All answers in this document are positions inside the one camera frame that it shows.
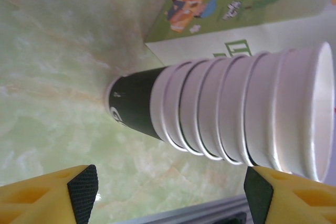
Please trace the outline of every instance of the green marble table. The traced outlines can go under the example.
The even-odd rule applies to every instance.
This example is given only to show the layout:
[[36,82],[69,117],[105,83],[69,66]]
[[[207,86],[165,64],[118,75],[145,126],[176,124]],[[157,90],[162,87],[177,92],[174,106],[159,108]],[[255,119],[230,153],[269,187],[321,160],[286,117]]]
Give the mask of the green marble table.
[[0,185],[95,164],[91,223],[243,191],[246,168],[175,150],[111,119],[116,74],[161,66],[143,44],[165,0],[0,0]]

